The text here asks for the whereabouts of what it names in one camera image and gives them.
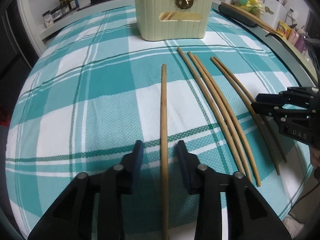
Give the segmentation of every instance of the floor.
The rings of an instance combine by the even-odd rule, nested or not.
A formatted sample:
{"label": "floor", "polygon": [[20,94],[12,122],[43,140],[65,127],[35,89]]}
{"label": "floor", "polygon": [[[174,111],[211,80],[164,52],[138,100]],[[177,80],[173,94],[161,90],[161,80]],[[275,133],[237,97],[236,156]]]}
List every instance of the floor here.
{"label": "floor", "polygon": [[[10,220],[12,224],[15,224],[13,214],[9,204],[9,198],[6,190],[6,180],[5,180],[5,147],[7,142],[7,134],[8,128],[4,126],[0,126],[0,207]],[[311,175],[310,179],[308,180],[301,196],[311,190],[318,181],[314,179],[313,174]],[[310,195],[308,195],[305,199],[303,199],[299,204],[297,204],[293,210],[290,211],[297,220],[302,223],[297,222],[292,217],[287,215],[283,221],[287,230],[290,232],[291,237],[294,238],[301,228],[303,227],[303,223],[307,222],[309,217],[312,214],[314,208],[320,202],[320,187],[314,190]]]}

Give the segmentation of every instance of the teal and white plaid tablecloth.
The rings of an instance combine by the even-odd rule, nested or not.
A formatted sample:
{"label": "teal and white plaid tablecloth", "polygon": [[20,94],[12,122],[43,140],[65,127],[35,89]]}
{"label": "teal and white plaid tablecloth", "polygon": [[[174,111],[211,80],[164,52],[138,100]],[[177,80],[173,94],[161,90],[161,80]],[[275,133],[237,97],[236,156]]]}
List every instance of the teal and white plaid tablecloth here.
{"label": "teal and white plaid tablecloth", "polygon": [[[194,79],[176,52],[199,56],[233,108],[252,148],[262,187],[280,218],[303,189],[312,168],[306,145],[279,135],[288,163],[277,176],[247,108],[209,60],[220,58],[255,97],[297,86],[288,69],[257,38],[217,12],[203,39],[144,41],[135,8],[98,13],[64,28],[25,82],[12,117],[6,177],[13,214],[28,234],[55,198],[81,171],[96,174],[119,163],[136,140],[145,143],[139,185],[123,197],[128,239],[160,239],[160,82],[167,64],[170,169],[170,236],[192,231],[198,196],[183,187],[173,146],[188,150],[218,172],[236,165],[223,134]],[[277,130],[274,121],[271,125]],[[281,156],[276,147],[274,153]],[[222,198],[224,237],[226,202]]]}

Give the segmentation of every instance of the wooden chopstick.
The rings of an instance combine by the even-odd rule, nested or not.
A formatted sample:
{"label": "wooden chopstick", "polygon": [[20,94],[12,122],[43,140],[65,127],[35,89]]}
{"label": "wooden chopstick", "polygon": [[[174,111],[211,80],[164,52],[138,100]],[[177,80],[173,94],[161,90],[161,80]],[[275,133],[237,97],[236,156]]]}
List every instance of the wooden chopstick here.
{"label": "wooden chopstick", "polygon": [[230,132],[229,132],[229,130],[228,130],[228,128],[227,128],[222,116],[220,115],[217,106],[214,104],[209,92],[205,88],[204,84],[202,83],[200,77],[197,75],[196,71],[193,69],[190,61],[187,59],[187,57],[183,53],[182,49],[180,47],[178,47],[177,51],[178,51],[179,55],[181,56],[181,58],[183,59],[183,61],[186,63],[188,69],[190,70],[191,74],[193,75],[194,79],[196,80],[196,83],[198,84],[200,90],[202,91],[205,99],[207,100],[207,102],[208,102],[208,104],[209,104],[214,116],[216,117],[217,122],[220,125],[221,130],[222,130],[222,132],[223,132],[223,134],[224,134],[224,136],[226,138],[226,141],[227,141],[227,143],[229,145],[229,148],[231,150],[233,158],[235,159],[235,162],[236,162],[236,165],[237,165],[239,171],[241,171],[244,174],[244,169],[243,169],[239,154],[237,152],[235,143],[232,140],[231,134],[230,134]]}
{"label": "wooden chopstick", "polygon": [[[234,128],[238,132],[238,135],[239,135],[239,137],[241,139],[242,145],[243,145],[243,147],[244,147],[244,149],[245,149],[245,151],[247,153],[248,159],[249,159],[250,164],[251,164],[253,175],[254,175],[254,177],[256,179],[256,182],[257,182],[257,186],[260,187],[261,186],[261,180],[260,180],[260,176],[259,176],[259,172],[258,172],[258,168],[257,168],[256,162],[255,162],[255,160],[253,158],[253,153],[252,153],[251,147],[249,145],[249,142],[248,142],[248,140],[247,140],[247,138],[246,138],[246,136],[244,134],[244,131],[242,130],[242,127],[241,127],[241,125],[240,125],[235,113],[233,112],[233,110],[232,110],[231,106],[229,105],[227,99],[225,98],[224,94],[220,90],[219,86],[217,85],[217,83],[215,82],[213,77],[210,75],[210,73],[207,70],[207,68],[203,65],[201,60],[196,55],[194,55],[194,58],[198,62],[199,66],[196,65],[196,64],[195,65],[196,65],[199,73],[201,74],[202,78],[205,80],[206,85],[209,88],[209,90],[210,90],[212,96],[214,97],[215,101],[217,102],[218,105],[219,105],[219,101],[220,101],[220,104],[223,104],[223,106],[225,107],[225,109],[222,110],[222,107],[219,106],[220,111],[224,113],[224,116],[225,116],[224,119],[226,121],[228,119],[232,120]],[[240,151],[239,153],[240,153],[240,157],[241,157],[242,163],[244,165],[245,172],[247,174],[250,174],[249,167],[247,168],[249,171],[247,171],[247,169],[246,169],[246,166],[248,165],[248,163],[247,163],[247,159],[245,158],[245,155],[244,155],[243,151]]]}
{"label": "wooden chopstick", "polygon": [[177,13],[177,12],[170,12],[169,14],[167,14],[167,15],[164,17],[164,19],[162,19],[162,18],[163,18],[163,16],[162,16],[162,17],[161,17],[161,20],[162,20],[162,21],[163,21],[163,20],[169,21],[169,20],[172,19],[173,16],[176,15],[176,13]]}
{"label": "wooden chopstick", "polygon": [[167,65],[162,65],[160,99],[160,152],[161,152],[161,200],[162,240],[169,239],[169,171],[167,126]]}
{"label": "wooden chopstick", "polygon": [[245,153],[244,150],[242,148],[241,145],[241,141],[240,138],[236,132],[236,128],[233,125],[233,122],[230,118],[230,115],[228,114],[220,96],[218,95],[217,91],[215,90],[215,88],[213,87],[213,85],[211,84],[208,76],[205,74],[204,70],[202,69],[202,67],[200,66],[198,60],[195,58],[194,55],[191,54],[191,52],[188,52],[188,56],[190,57],[191,61],[193,62],[193,64],[196,66],[197,70],[199,71],[200,75],[202,76],[202,79],[204,80],[204,83],[207,85],[207,88],[209,89],[213,99],[216,101],[218,108],[220,109],[220,112],[222,113],[222,116],[225,120],[225,122],[227,123],[227,126],[229,128],[231,137],[236,145],[236,148],[238,150],[238,153],[240,155],[240,159],[242,161],[242,164],[244,166],[244,170],[245,170],[245,174],[247,175],[247,178],[250,180],[250,182],[253,182],[252,180],[252,176],[251,176],[251,172],[250,172],[250,168],[247,162],[247,159],[245,157]]}
{"label": "wooden chopstick", "polygon": [[[236,84],[241,88],[241,90],[243,91],[243,93],[245,93],[245,95],[247,96],[247,98],[249,98],[250,102],[253,103],[256,100],[254,100],[254,98],[250,95],[250,93],[247,91],[247,89],[241,84],[241,82],[236,78],[236,76],[226,67],[226,65],[224,65],[221,60],[219,60],[217,57],[214,57],[214,59],[224,68],[224,70],[228,73],[228,75],[233,79],[234,82],[236,82]],[[273,130],[273,128],[271,127],[270,123],[268,122],[268,119],[265,116],[261,116],[264,123],[266,124],[269,132],[271,133],[274,141],[276,142],[277,148],[284,160],[284,162],[287,162],[287,158],[284,154],[284,151],[281,147],[281,144],[277,138],[277,135],[275,133],[275,131]]]}
{"label": "wooden chopstick", "polygon": [[219,62],[216,60],[216,58],[211,57],[210,60],[218,67],[218,69],[222,72],[222,74],[225,76],[225,78],[229,81],[229,83],[231,84],[231,86],[236,90],[236,92],[238,93],[238,95],[240,96],[240,98],[242,99],[242,101],[244,102],[245,106],[248,108],[249,112],[251,113],[254,121],[256,122],[265,142],[268,148],[268,151],[271,155],[272,161],[274,163],[274,166],[276,168],[276,172],[278,175],[280,175],[280,170],[279,170],[279,166],[276,160],[276,157],[273,154],[272,148],[270,146],[270,142],[269,139],[262,127],[262,124],[260,122],[260,120],[258,119],[257,114],[254,112],[253,108],[250,105],[249,100],[244,96],[244,94],[240,91],[239,87],[237,86],[236,82],[231,78],[230,75],[228,75],[228,73],[225,71],[225,69],[219,64]]}

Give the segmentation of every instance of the storage box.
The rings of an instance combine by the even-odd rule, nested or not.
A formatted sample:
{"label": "storage box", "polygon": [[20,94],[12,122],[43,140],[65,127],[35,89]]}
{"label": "storage box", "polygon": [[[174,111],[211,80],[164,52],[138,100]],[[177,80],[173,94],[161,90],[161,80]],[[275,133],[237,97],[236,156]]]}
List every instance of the storage box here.
{"label": "storage box", "polygon": [[203,38],[212,0],[135,0],[143,39]]}

